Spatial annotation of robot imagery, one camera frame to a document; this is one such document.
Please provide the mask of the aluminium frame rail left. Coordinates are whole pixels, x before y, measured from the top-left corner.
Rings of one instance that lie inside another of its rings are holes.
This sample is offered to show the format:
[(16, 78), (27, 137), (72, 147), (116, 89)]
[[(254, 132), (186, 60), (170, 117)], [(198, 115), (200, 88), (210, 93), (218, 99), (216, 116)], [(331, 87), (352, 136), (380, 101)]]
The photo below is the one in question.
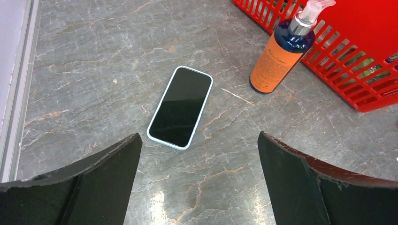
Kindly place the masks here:
[(0, 2), (0, 181), (16, 180), (42, 1)]

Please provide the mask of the phone in light blue case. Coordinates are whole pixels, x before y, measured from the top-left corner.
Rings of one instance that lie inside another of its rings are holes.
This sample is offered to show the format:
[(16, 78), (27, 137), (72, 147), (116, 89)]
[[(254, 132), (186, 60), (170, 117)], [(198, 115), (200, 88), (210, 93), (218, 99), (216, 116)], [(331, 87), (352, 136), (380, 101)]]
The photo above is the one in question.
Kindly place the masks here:
[(188, 149), (212, 86), (209, 74), (178, 66), (150, 121), (148, 138), (177, 150)]

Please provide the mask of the red plastic basket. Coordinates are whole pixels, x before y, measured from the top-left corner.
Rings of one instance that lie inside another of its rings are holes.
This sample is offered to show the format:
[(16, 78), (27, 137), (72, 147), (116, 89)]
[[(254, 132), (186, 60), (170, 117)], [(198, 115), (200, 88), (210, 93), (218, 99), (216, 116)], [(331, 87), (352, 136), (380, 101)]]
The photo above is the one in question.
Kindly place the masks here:
[[(308, 0), (237, 0), (235, 4), (273, 34)], [(359, 112), (398, 102), (398, 3), (335, 0), (313, 28), (315, 42), (301, 58), (307, 67)]]

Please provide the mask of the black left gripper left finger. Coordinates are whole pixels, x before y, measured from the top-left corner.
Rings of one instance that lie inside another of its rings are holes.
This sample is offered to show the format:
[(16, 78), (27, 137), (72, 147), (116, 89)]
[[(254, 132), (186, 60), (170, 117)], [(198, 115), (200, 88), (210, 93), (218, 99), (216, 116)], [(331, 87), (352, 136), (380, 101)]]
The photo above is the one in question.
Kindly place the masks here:
[(1, 224), (123, 224), (141, 148), (132, 134), (57, 170), (1, 183)]

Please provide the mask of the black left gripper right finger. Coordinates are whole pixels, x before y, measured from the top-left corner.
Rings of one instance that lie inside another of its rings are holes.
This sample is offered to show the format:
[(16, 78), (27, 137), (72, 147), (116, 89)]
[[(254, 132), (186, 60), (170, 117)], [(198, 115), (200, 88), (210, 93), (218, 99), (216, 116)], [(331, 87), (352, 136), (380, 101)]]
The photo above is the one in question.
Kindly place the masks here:
[(331, 165), (265, 132), (257, 143), (278, 225), (397, 224), (397, 182)]

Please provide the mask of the orange label blue pump bottle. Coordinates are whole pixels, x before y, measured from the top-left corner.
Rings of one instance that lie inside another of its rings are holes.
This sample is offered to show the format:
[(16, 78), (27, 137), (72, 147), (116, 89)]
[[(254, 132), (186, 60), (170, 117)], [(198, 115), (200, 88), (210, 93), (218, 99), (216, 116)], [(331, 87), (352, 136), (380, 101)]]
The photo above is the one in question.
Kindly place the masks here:
[(257, 92), (271, 93), (313, 46), (320, 13), (334, 0), (309, 0), (291, 19), (280, 22), (266, 44), (249, 84)]

